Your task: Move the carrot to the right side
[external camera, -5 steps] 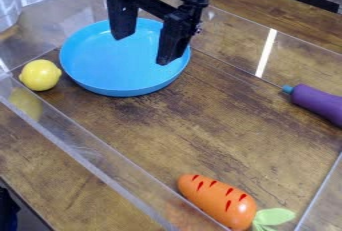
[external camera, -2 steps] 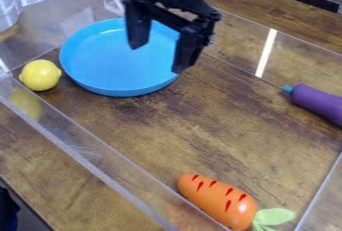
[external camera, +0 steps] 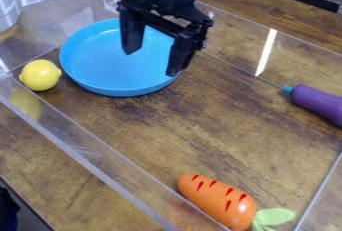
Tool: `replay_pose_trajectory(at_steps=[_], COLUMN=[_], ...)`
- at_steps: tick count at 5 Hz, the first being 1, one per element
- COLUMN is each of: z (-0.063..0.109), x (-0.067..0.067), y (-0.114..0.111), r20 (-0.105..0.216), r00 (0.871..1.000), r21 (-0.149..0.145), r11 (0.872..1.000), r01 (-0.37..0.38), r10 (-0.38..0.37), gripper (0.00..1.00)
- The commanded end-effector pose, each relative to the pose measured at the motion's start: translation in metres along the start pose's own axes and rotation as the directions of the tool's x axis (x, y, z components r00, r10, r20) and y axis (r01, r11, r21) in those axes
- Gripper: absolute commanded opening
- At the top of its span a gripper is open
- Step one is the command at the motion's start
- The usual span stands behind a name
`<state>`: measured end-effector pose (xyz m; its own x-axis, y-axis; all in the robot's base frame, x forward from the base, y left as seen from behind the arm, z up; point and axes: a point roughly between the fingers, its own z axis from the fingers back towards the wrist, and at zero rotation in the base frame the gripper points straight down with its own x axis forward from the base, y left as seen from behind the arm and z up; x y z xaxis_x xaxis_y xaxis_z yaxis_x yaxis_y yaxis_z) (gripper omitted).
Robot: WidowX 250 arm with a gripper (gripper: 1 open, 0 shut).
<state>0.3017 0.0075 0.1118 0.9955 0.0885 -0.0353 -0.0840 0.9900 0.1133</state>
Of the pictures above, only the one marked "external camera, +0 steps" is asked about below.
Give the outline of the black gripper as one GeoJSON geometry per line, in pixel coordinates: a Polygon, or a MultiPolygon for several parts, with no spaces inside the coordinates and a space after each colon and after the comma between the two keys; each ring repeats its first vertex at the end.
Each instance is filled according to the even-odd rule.
{"type": "Polygon", "coordinates": [[[165,75],[173,77],[187,68],[195,52],[204,48],[212,19],[195,7],[195,0],[120,0],[121,47],[127,55],[141,48],[144,28],[175,37],[165,75]]]}

